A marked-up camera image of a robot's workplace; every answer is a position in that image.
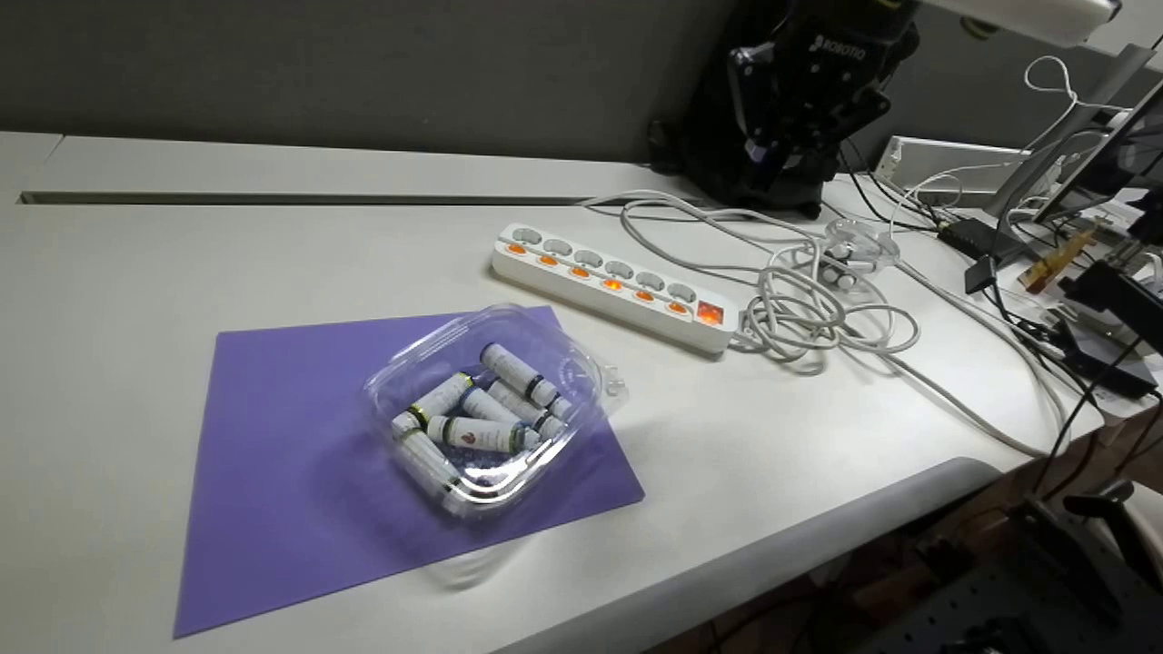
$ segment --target purple mat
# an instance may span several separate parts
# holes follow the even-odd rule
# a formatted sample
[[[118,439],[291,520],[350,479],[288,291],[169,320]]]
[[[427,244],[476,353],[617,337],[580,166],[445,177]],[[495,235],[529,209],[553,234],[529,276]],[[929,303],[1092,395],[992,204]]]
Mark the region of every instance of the purple mat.
[[[642,498],[600,429],[513,513],[485,523],[431,513],[387,463],[364,382],[445,320],[216,336],[179,641]]]

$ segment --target white power strip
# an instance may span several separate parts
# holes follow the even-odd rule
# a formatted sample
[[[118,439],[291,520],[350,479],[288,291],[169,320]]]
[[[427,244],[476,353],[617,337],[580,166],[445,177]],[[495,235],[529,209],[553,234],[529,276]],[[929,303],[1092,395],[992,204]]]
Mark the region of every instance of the white power strip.
[[[617,256],[593,252],[533,227],[507,227],[495,239],[489,267],[500,281],[593,308],[705,358],[723,358],[737,332],[737,308],[723,295],[663,281]]]

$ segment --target clear plastic container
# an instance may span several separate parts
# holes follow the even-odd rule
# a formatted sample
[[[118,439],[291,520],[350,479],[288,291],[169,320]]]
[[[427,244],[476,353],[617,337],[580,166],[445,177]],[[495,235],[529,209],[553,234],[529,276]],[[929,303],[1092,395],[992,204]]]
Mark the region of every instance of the clear plastic container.
[[[553,477],[608,424],[625,387],[553,314],[505,304],[427,332],[368,382],[368,395],[394,469],[438,513],[476,520]]]

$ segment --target white table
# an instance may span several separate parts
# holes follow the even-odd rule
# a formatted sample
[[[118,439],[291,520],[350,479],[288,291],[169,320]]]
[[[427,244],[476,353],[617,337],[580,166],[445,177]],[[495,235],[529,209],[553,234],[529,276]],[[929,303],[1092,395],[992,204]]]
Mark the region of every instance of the white table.
[[[329,172],[325,157],[368,159]],[[245,177],[266,177],[267,194],[368,194],[350,176],[399,172],[426,194],[518,195],[522,176],[540,172],[528,159],[505,166],[460,157],[449,172],[426,157],[359,157],[4,135],[0,177],[35,194],[196,194],[180,166],[196,176],[231,165],[228,194],[243,194]],[[642,182],[668,187],[621,165],[545,165],[533,188],[586,195]],[[438,565],[169,641],[216,332],[540,303],[483,274],[507,223],[631,252],[656,274],[679,268],[576,209],[141,209],[14,195],[0,209],[0,649],[640,649],[1024,463],[908,382],[875,377],[841,358],[821,377],[792,377],[753,358],[708,362],[560,304],[564,326],[617,362],[631,393],[612,429],[645,491],[640,504],[500,544],[485,551],[497,557],[495,573],[460,593],[431,583],[460,565]],[[698,234],[668,239],[705,257],[730,256]],[[958,276],[944,246],[924,235],[902,244],[912,267],[944,285]],[[875,281],[924,324],[908,362],[997,424],[1050,447],[1053,410],[1006,344],[902,274]]]

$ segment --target gray wall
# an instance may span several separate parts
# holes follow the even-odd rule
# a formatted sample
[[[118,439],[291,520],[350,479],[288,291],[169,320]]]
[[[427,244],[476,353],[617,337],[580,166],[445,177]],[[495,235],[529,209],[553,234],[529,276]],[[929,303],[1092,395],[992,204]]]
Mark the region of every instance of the gray wall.
[[[631,157],[671,118],[730,0],[6,0],[0,126]],[[1041,49],[924,11],[885,131],[1021,141],[1057,97]],[[1085,90],[1099,55],[1073,55]]]

